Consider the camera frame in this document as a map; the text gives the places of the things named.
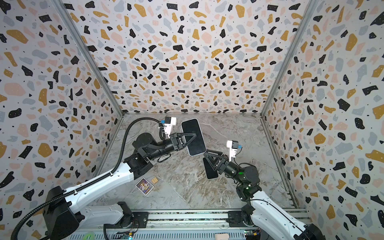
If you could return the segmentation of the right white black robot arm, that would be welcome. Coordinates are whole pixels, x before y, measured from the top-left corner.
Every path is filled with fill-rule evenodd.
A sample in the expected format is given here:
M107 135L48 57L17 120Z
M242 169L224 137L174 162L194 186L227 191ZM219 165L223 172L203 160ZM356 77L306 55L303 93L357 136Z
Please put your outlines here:
M275 240L324 240L314 224L306 225L277 205L261 188L259 171L248 163L237 164L222 152L208 150L204 159L219 175L237 182L236 191L242 202L243 221L264 230Z

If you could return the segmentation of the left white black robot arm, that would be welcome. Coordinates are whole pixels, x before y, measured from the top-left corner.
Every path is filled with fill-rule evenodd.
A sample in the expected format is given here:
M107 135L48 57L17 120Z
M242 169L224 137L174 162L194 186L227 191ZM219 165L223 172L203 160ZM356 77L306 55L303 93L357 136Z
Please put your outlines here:
M65 239L84 227L141 228L143 225L125 202L104 207L91 207L89 204L143 176L153 167L155 159L183 149L188 149L190 156L206 151L205 141L198 133L174 133L161 142L156 142L150 133L143 133L133 142L133 147L134 153L116 170L112 169L73 188L63 190L55 187L49 191L43 217L51 240Z

